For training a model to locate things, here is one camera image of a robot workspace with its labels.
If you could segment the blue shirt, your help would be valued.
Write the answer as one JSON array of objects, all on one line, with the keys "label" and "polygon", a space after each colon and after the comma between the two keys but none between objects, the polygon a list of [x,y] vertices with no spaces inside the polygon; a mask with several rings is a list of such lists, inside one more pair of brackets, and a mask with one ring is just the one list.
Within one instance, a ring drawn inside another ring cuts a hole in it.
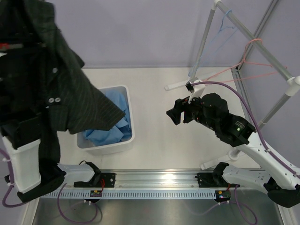
[{"label": "blue shirt", "polygon": [[124,95],[118,90],[106,90],[105,96],[115,103],[125,116],[109,131],[85,130],[82,135],[95,146],[104,146],[128,141],[132,137],[129,105]]}]

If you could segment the pink wire hanger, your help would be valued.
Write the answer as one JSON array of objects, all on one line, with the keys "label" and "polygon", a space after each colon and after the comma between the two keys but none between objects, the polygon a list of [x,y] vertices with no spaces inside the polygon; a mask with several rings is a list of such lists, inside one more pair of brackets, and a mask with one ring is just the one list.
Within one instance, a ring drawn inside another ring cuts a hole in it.
[{"label": "pink wire hanger", "polygon": [[[246,60],[246,50],[247,50],[247,47],[250,47],[250,45],[253,45],[253,44],[256,44],[256,43],[259,43],[259,44],[262,44],[263,41],[262,39],[260,38],[255,38],[255,39],[252,39],[251,41],[249,41],[246,45],[245,45],[245,49],[244,49],[244,53],[242,55],[242,60],[241,62],[239,62],[238,64],[234,65],[234,66],[231,66],[221,72],[218,72],[208,78],[205,78],[203,81],[212,81],[213,78],[216,78],[218,77],[220,74],[226,72],[226,71],[229,71],[237,66],[241,66],[243,63],[244,64],[249,64],[249,65],[256,65],[256,66],[264,66],[264,67],[270,67],[272,69],[275,69],[271,64],[266,64],[266,63],[259,63],[259,62],[253,62],[253,61],[247,61]],[[247,79],[255,79],[255,78],[259,78],[259,77],[264,77],[264,76],[270,76],[270,75],[274,75],[274,74],[278,74],[278,72],[270,72],[270,73],[265,73],[265,74],[259,74],[259,75],[254,75],[254,76],[250,76],[250,77],[246,77],[246,78],[236,78],[236,79],[231,79],[231,80],[227,80],[227,81],[222,81],[221,83],[230,83],[230,82],[235,82],[235,81],[242,81],[242,80],[247,80]]]}]

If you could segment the blue wire hanger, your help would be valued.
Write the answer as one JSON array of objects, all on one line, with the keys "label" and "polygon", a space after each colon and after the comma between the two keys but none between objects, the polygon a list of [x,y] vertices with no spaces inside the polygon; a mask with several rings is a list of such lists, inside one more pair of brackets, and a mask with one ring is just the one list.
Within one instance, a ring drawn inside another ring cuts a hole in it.
[{"label": "blue wire hanger", "polygon": [[191,67],[191,69],[190,69],[190,71],[188,73],[189,79],[193,79],[193,78],[196,77],[197,70],[199,68],[201,68],[204,65],[204,63],[205,63],[205,61],[202,60],[203,56],[208,51],[209,47],[212,46],[216,42],[216,40],[218,39],[218,37],[221,35],[221,33],[224,30],[233,30],[233,33],[224,41],[224,43],[221,44],[221,46],[219,46],[214,51],[214,53],[211,53],[210,55],[216,54],[220,50],[220,48],[223,47],[225,45],[225,43],[228,42],[229,39],[236,33],[236,31],[237,31],[236,26],[225,26],[224,25],[225,18],[231,12],[232,12],[232,10],[229,9],[224,14],[224,16],[222,17],[221,24],[220,24],[220,27],[219,27],[217,33],[215,34],[215,36],[208,43],[206,43],[207,42],[208,33],[210,31],[210,26],[212,24],[213,17],[214,17],[214,14],[215,14],[215,10],[213,10],[213,9],[210,10],[209,17],[208,17],[208,20],[206,22],[204,33],[203,33],[203,36],[202,36],[202,39],[201,39],[201,43],[200,43],[200,47],[199,47],[199,50],[198,50],[198,54],[197,54],[197,57],[196,57],[196,61],[195,61],[194,65]]}]

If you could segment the black striped shirt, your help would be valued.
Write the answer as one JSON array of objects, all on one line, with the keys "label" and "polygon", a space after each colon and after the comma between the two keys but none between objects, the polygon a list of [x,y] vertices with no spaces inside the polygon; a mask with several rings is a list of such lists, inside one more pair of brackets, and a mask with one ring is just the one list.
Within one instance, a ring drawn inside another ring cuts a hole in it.
[{"label": "black striped shirt", "polygon": [[18,148],[39,140],[40,162],[60,161],[57,132],[109,131],[124,112],[94,87],[44,0],[0,3],[0,131]]}]

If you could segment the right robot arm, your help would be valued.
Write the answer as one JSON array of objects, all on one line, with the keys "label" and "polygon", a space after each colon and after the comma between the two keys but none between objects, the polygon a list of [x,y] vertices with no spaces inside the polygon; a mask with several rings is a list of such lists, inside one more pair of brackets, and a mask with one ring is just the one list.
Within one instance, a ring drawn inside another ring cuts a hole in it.
[{"label": "right robot arm", "polygon": [[250,171],[220,162],[211,181],[219,187],[238,184],[266,194],[276,204],[290,208],[300,203],[300,180],[282,165],[283,158],[266,150],[255,127],[245,118],[231,114],[218,94],[177,99],[166,112],[175,125],[195,121],[214,131],[216,137],[251,157],[263,171]]}]

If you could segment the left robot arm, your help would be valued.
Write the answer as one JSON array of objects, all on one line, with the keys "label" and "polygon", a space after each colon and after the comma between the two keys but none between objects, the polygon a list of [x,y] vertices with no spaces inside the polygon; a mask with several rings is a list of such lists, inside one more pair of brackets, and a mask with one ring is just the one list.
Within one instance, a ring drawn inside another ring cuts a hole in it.
[{"label": "left robot arm", "polygon": [[104,95],[83,74],[73,53],[66,59],[43,43],[0,43],[0,133],[9,175],[23,203],[66,183],[95,187],[101,170],[92,162],[60,163],[57,132],[104,128]]}]

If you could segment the white plastic basket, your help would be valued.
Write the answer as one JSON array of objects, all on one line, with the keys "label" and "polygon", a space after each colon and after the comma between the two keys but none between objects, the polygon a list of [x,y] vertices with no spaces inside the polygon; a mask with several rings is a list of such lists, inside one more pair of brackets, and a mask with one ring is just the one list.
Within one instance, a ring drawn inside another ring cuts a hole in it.
[{"label": "white plastic basket", "polygon": [[119,143],[116,143],[116,144],[109,144],[109,145],[104,145],[104,146],[95,146],[92,142],[90,142],[89,140],[86,140],[83,137],[83,132],[77,133],[76,134],[77,147],[80,150],[85,151],[85,152],[87,152],[91,155],[94,155],[94,156],[119,153],[119,152],[122,152],[122,151],[129,150],[129,149],[132,148],[133,140],[135,138],[135,129],[134,129],[131,101],[130,101],[128,88],[124,85],[121,85],[121,86],[112,86],[112,87],[106,87],[106,88],[101,88],[100,89],[100,91],[104,94],[105,94],[106,90],[118,90],[126,98],[126,101],[128,102],[128,105],[129,105],[129,112],[130,112],[130,118],[131,118],[131,127],[132,127],[132,137],[128,141],[119,142]]}]

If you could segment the white clothes rack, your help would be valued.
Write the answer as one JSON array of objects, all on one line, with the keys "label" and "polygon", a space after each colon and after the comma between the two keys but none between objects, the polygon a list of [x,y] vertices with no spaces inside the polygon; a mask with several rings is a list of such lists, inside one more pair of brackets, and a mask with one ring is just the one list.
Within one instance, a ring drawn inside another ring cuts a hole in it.
[{"label": "white clothes rack", "polygon": [[[275,10],[276,6],[278,5],[280,1],[279,0],[272,0],[268,9],[266,10],[262,20],[259,23],[258,28],[255,31],[255,34],[252,34],[248,28],[231,12],[228,14],[227,18],[233,23],[234,26],[246,37],[249,41],[252,39],[258,38],[263,31],[265,25],[267,24],[269,18],[271,17],[273,11]],[[215,10],[220,9],[223,14],[225,14],[229,9],[222,3],[221,0],[214,0],[213,5],[211,9]],[[283,94],[283,96],[275,103],[275,105],[270,109],[268,114],[259,122],[258,126],[259,128],[263,128],[272,117],[283,107],[283,105],[296,93],[300,91],[300,76],[294,77],[291,75],[290,72],[288,72],[287,68],[283,66],[276,58],[273,56],[269,50],[263,45],[263,44],[253,44],[253,46],[262,54],[262,56],[271,64],[275,70],[286,80],[286,83],[289,85],[286,92]],[[246,50],[246,58],[251,52],[252,47],[247,47]],[[239,73],[242,66],[235,67],[235,71]],[[222,157],[219,157],[215,160],[208,161],[206,163],[203,163],[200,165],[200,168],[202,170],[206,170],[209,168],[213,168],[217,166],[219,162],[234,162],[239,159],[239,154],[241,153],[240,150],[232,149],[228,151],[227,155],[224,155]]]}]

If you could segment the aluminium mounting rail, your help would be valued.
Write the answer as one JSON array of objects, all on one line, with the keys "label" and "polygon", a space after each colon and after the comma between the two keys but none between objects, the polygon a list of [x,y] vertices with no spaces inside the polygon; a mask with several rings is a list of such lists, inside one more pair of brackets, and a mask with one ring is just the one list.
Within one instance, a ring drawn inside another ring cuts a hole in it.
[{"label": "aluminium mounting rail", "polygon": [[[40,171],[41,182],[32,189],[38,196],[46,195],[64,184],[71,183],[77,188],[103,188],[114,187],[116,175],[114,173],[102,173],[96,167],[88,164],[76,165],[65,168],[57,165],[51,170]],[[200,172],[196,175],[198,182],[204,182],[209,187],[228,187],[233,184],[257,189],[261,192],[288,189],[286,173],[271,174],[266,171],[251,171],[236,168],[229,164],[221,163],[213,171]],[[142,186],[171,185],[174,186],[175,176],[172,174],[154,174],[143,172],[136,176],[134,182]]]}]

